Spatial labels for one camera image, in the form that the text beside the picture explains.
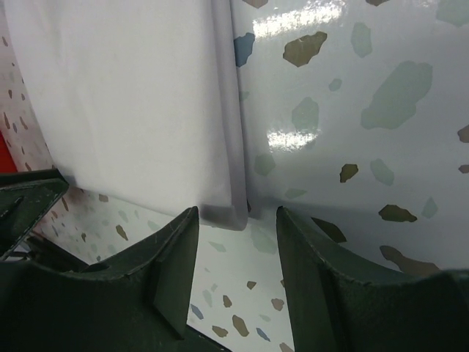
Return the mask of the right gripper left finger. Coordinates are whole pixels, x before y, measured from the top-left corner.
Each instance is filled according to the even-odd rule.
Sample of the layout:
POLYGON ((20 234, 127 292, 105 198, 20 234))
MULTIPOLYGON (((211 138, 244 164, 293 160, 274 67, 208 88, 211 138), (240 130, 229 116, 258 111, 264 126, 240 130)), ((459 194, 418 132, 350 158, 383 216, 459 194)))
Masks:
POLYGON ((3 351, 221 351, 187 324, 199 212, 81 272, 1 264, 3 351))

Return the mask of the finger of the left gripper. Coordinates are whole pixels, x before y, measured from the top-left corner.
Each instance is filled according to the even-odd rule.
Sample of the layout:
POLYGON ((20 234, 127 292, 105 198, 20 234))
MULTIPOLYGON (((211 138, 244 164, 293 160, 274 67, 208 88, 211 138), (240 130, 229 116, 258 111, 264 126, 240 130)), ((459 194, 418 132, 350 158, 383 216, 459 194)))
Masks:
POLYGON ((1 175, 1 259, 6 260, 67 192, 57 169, 1 175))

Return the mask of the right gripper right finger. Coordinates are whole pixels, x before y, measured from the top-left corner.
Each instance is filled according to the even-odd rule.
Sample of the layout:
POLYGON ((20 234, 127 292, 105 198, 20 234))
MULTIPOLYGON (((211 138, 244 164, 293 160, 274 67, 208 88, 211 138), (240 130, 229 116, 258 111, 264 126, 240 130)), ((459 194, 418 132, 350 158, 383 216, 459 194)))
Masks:
POLYGON ((280 207, 276 234, 296 351, 466 351, 468 272, 418 277, 338 245, 280 207))

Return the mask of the white t shirt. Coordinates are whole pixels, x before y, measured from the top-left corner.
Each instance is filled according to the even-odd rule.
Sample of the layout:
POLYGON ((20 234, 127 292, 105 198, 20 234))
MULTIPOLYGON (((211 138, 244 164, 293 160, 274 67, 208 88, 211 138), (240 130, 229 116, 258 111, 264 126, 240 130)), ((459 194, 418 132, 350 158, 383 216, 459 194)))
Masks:
POLYGON ((6 1, 55 166, 74 185, 243 230, 243 133, 228 1, 6 1))

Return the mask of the red plastic bin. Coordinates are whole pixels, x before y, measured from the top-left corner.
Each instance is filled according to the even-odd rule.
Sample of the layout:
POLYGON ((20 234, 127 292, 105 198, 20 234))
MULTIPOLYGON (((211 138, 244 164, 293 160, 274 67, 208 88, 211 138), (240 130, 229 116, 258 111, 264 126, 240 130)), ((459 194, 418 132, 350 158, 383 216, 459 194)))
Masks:
POLYGON ((0 173, 16 173, 17 171, 7 143, 3 135, 0 134, 0 173))

